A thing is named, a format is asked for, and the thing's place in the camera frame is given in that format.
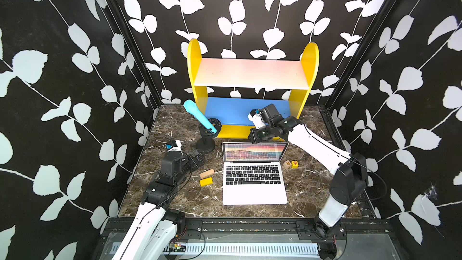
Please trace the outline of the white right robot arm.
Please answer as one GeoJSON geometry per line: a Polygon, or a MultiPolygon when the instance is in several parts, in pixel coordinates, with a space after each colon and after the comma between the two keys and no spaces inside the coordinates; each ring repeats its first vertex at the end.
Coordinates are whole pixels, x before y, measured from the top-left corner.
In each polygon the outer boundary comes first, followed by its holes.
{"type": "Polygon", "coordinates": [[[347,209],[368,186],[364,156],[360,153],[351,155],[335,147],[293,116],[284,119],[273,104],[251,110],[248,118],[254,124],[248,136],[252,143],[279,137],[313,156],[333,175],[330,196],[311,228],[318,238],[330,237],[347,209]]]}

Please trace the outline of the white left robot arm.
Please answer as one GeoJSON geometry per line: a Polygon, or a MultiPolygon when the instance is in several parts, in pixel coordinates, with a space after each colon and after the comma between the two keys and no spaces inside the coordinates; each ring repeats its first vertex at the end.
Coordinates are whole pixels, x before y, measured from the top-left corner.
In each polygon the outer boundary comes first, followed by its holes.
{"type": "Polygon", "coordinates": [[[196,150],[186,154],[171,149],[166,153],[159,174],[144,192],[114,260],[156,260],[174,236],[183,233],[185,214],[169,206],[179,193],[180,185],[187,183],[192,173],[204,164],[204,156],[196,150]]]}

